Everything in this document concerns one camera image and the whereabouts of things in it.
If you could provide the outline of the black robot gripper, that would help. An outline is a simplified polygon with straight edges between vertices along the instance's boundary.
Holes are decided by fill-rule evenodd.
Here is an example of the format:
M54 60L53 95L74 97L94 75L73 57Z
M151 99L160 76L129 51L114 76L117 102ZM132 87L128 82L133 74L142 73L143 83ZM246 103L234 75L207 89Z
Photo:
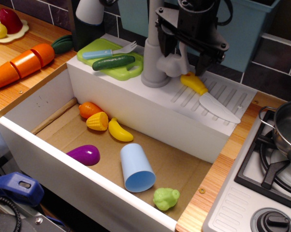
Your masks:
M167 57L182 42L200 53L195 66L196 76L202 76L212 64L221 63L228 42L218 32L219 0L179 0L178 9L160 7L156 10L161 53Z

